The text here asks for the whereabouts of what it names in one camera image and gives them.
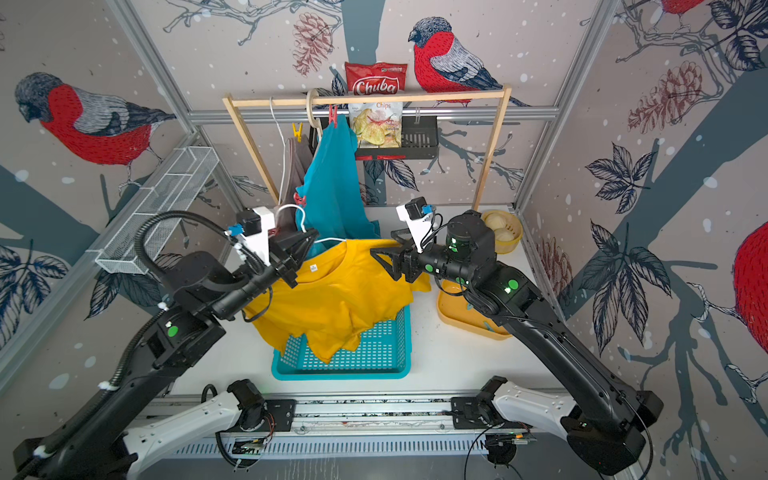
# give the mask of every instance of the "table surface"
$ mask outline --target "table surface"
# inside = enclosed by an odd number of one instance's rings
[[[438,207],[447,221],[469,206]],[[480,211],[507,210],[504,205],[482,206]],[[405,228],[394,207],[367,207],[370,220],[378,220],[382,232]],[[534,279],[523,245],[499,255],[501,262]],[[227,267],[240,260],[231,256]],[[208,383],[219,391],[238,379],[250,379],[261,392],[328,394],[343,392],[460,392],[480,389],[493,375],[504,376],[528,388],[561,387],[549,370],[516,338],[493,340],[443,323],[437,314],[438,291],[414,292],[411,304],[412,353],[410,373],[402,379],[293,380],[272,376],[274,349],[256,328],[241,320],[223,322],[227,331],[195,367],[175,383],[172,395],[199,394]]]

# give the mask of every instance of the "yellow t-shirt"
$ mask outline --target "yellow t-shirt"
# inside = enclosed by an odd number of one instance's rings
[[[304,262],[296,288],[284,281],[273,285],[272,306],[254,326],[264,340],[285,353],[290,336],[306,334],[315,356],[325,363],[339,349],[355,351],[360,333],[377,322],[394,319],[413,301],[413,291],[428,292],[429,276],[414,283],[392,277],[371,257],[370,250],[397,247],[394,240],[347,240]],[[245,308],[256,315],[269,302],[257,297]]]

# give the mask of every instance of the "wooden clothes rack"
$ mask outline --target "wooden clothes rack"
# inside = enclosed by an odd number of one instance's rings
[[[311,90],[306,94],[306,97],[301,98],[273,98],[273,99],[255,99],[255,100],[233,100],[231,95],[227,95],[224,99],[224,106],[227,108],[232,122],[235,123],[235,128],[243,138],[248,153],[256,167],[259,169],[267,190],[270,192],[272,200],[275,204],[280,204],[278,198],[278,189],[275,187],[275,183],[270,176],[270,172],[267,170],[264,163],[264,159],[259,152],[259,148],[256,146],[256,142],[253,141],[253,137],[248,130],[248,127],[243,120],[243,115],[240,114],[240,109],[243,107],[302,107],[306,106],[306,114],[310,125],[318,130],[318,135],[322,135],[322,127],[320,122],[312,115],[312,108],[315,105],[341,105],[341,104],[355,104],[355,103],[374,103],[374,102],[393,102],[393,101],[450,101],[450,100],[478,100],[481,98],[497,98],[498,106],[496,108],[496,117],[493,120],[493,127],[491,129],[491,137],[488,139],[488,150],[485,152],[485,160],[483,161],[482,171],[480,173],[480,179],[475,189],[475,199],[472,201],[472,209],[477,210],[480,206],[480,200],[482,198],[482,192],[485,189],[485,181],[488,178],[488,172],[491,170],[491,162],[493,161],[493,152],[496,149],[496,143],[498,142],[498,136],[502,131],[502,123],[504,116],[507,112],[507,105],[509,104],[509,97],[511,96],[512,88],[509,85],[504,85],[501,90],[482,90],[482,91],[452,91],[437,94],[395,94],[395,95],[347,95],[344,97],[318,97],[317,90]]]

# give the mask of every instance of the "clothespin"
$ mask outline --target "clothespin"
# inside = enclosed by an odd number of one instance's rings
[[[293,136],[296,137],[296,141],[301,143],[301,130],[304,129],[304,123],[299,124],[299,131],[296,131],[296,124],[291,124],[293,127]]]
[[[328,125],[333,124],[333,127],[336,128],[339,126],[338,120],[339,120],[339,105],[328,105]]]
[[[296,205],[300,205],[301,207],[306,207],[306,196],[305,197],[299,197],[298,193],[293,194],[293,202]]]

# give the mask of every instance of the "red chips bag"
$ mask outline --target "red chips bag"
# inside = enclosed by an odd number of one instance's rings
[[[345,63],[347,89],[355,95],[395,94],[406,85],[408,65]],[[402,102],[349,104],[358,147],[401,146]]]

